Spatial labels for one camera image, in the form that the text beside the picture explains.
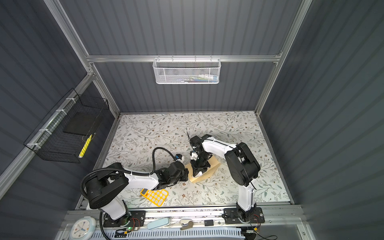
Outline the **manila paper envelope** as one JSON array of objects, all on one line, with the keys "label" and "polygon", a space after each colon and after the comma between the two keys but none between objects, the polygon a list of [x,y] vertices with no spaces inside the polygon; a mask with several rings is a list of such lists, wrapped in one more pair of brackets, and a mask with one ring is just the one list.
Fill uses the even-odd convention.
[{"label": "manila paper envelope", "polygon": [[192,169],[191,163],[186,165],[186,168],[189,170],[188,178],[191,183],[201,182],[203,180],[210,178],[221,165],[221,163],[217,160],[216,157],[211,157],[208,160],[208,163],[211,165],[211,167],[208,168],[208,170],[205,173],[203,173],[201,176],[197,176],[197,177],[193,176],[193,169]]}]

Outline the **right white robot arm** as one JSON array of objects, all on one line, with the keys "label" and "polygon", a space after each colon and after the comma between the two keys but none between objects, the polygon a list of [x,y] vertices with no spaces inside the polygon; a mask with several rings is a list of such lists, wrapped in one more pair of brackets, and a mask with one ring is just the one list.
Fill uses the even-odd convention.
[{"label": "right white robot arm", "polygon": [[189,138],[193,177],[200,177],[211,167],[209,159],[216,155],[226,160],[231,177],[238,184],[239,198],[237,207],[249,213],[256,205],[254,201],[254,182],[261,170],[260,164],[247,144],[229,144],[215,139],[211,135]]}]

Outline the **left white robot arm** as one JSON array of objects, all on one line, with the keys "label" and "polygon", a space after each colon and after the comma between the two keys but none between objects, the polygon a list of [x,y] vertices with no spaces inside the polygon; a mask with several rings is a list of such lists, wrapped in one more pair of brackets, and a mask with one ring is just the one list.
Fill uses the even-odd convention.
[{"label": "left white robot arm", "polygon": [[112,220],[118,220],[128,214],[128,208],[119,198],[124,189],[163,190],[188,181],[188,174],[189,170],[180,161],[152,174],[133,173],[114,163],[86,175],[81,181],[81,191],[91,209],[102,210]]}]

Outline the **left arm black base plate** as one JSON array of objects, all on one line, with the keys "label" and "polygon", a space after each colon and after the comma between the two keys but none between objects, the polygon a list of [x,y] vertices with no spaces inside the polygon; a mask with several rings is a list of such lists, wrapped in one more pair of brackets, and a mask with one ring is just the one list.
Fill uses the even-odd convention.
[{"label": "left arm black base plate", "polygon": [[118,227],[143,227],[146,219],[146,211],[130,211],[129,214],[113,220],[110,215],[104,214],[103,216],[104,228],[118,228]]}]

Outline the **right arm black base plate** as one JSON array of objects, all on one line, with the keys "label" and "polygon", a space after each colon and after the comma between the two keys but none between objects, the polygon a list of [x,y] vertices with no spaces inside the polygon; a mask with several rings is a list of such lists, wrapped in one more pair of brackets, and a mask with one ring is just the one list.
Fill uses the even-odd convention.
[{"label": "right arm black base plate", "polygon": [[225,223],[230,224],[263,224],[265,217],[263,210],[259,207],[252,207],[249,211],[244,211],[241,208],[225,208],[222,218]]}]

